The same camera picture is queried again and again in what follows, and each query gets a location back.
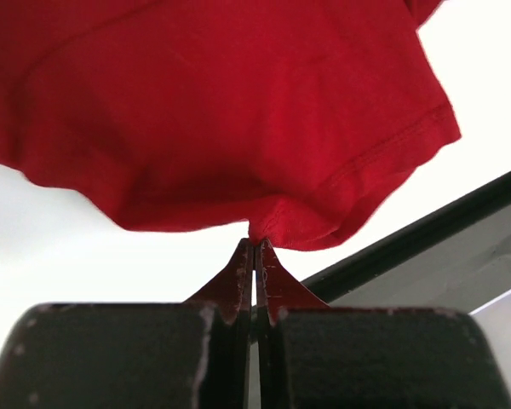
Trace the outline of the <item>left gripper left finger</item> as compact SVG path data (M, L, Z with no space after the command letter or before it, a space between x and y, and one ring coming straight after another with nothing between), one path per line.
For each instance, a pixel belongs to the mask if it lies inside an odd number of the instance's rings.
M0 354L0 409L244 408L254 250L180 303L42 303Z

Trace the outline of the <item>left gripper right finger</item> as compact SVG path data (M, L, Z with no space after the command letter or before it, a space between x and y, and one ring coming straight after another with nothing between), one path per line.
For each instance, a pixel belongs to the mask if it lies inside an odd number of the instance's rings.
M255 248L264 408L511 408L483 331L449 308L332 308Z

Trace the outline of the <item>dark red t shirt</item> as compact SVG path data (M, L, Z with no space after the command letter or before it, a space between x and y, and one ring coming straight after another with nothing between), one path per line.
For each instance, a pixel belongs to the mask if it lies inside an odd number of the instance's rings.
M436 1L0 1L0 164L122 228L342 244L460 130Z

